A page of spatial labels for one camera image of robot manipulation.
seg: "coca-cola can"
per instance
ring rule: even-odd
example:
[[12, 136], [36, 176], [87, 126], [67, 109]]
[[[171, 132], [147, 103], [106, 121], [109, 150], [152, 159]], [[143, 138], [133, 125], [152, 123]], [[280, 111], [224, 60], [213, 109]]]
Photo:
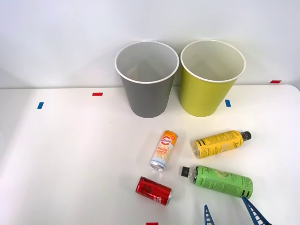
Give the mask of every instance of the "coca-cola can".
[[171, 188], [158, 184], [145, 177], [140, 178], [135, 192], [166, 206], [169, 204], [172, 197]]

